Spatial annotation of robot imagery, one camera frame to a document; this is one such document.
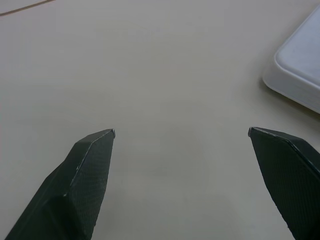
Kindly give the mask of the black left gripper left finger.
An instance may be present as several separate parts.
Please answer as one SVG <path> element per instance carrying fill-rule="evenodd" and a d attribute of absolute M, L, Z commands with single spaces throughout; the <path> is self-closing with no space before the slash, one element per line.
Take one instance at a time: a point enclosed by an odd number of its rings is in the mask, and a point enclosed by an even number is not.
<path fill-rule="evenodd" d="M 90 240 L 105 196 L 114 129 L 77 141 L 40 185 L 8 240 Z"/>

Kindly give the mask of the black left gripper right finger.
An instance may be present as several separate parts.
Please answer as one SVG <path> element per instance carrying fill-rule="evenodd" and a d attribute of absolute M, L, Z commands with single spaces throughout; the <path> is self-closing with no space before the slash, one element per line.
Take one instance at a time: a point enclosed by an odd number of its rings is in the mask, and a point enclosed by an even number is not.
<path fill-rule="evenodd" d="M 320 238 L 320 154 L 284 132 L 250 127 L 265 186 L 296 240 Z"/>

